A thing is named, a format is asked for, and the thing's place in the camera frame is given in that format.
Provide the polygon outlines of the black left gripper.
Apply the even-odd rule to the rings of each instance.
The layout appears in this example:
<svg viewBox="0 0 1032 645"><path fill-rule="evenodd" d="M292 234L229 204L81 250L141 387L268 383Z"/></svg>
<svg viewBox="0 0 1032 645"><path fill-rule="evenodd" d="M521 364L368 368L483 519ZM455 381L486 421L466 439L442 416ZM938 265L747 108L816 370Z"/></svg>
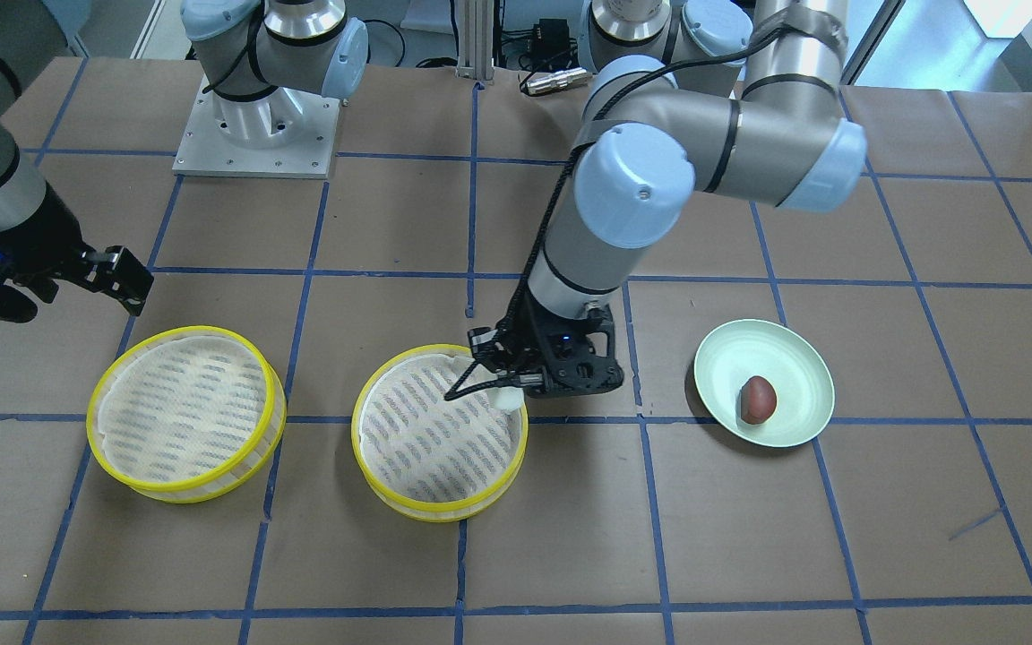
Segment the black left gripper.
<svg viewBox="0 0 1032 645"><path fill-rule="evenodd" d="M578 397L615 391L625 380L617 360L615 320L609 305L585 305L580 318L558 317L529 291L512 298L503 319L503 370L484 381L464 372L443 394L446 401L504 385L531 397Z"/></svg>

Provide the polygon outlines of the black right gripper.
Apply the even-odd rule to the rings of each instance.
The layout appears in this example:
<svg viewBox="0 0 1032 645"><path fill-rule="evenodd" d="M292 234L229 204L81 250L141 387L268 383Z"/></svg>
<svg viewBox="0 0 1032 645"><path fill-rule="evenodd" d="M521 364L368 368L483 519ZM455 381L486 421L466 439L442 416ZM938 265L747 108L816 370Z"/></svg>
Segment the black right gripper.
<svg viewBox="0 0 1032 645"><path fill-rule="evenodd" d="M0 322L31 322L38 303L55 301L60 294L56 281L68 275L83 289L106 295L132 317L140 317L155 280L126 246L97 252L89 245L73 245L68 252L55 254L49 268L24 272L20 266L13 254L0 250Z"/></svg>

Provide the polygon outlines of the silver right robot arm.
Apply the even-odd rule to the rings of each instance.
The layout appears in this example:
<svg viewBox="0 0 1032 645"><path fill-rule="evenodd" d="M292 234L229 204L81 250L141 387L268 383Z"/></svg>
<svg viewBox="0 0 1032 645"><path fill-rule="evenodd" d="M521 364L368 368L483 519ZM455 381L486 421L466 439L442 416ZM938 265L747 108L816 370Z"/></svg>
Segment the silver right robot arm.
<svg viewBox="0 0 1032 645"><path fill-rule="evenodd" d="M73 283L141 314L154 278L125 246L98 250L46 178L26 158L3 115L69 49L89 1L0 1L0 320L27 323L58 283Z"/></svg>

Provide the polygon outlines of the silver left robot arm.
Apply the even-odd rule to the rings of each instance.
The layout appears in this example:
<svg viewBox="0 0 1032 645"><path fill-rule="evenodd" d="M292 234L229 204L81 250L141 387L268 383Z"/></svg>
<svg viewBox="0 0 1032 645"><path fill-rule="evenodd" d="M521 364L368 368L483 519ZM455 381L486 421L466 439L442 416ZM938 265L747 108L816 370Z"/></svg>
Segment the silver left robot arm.
<svg viewBox="0 0 1032 645"><path fill-rule="evenodd" d="M826 212L853 191L864 128L840 106L847 1L587 1L596 70L579 131L495 326L469 334L448 401L614 391L609 301L692 193Z"/></svg>

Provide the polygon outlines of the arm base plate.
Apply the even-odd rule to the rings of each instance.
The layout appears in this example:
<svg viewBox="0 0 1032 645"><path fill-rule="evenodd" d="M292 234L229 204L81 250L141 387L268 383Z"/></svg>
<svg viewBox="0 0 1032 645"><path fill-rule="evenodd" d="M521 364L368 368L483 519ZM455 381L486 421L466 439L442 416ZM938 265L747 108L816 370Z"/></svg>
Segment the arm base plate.
<svg viewBox="0 0 1032 645"><path fill-rule="evenodd" d="M253 102L198 91L178 144L178 176L326 180L341 99L279 87Z"/></svg>

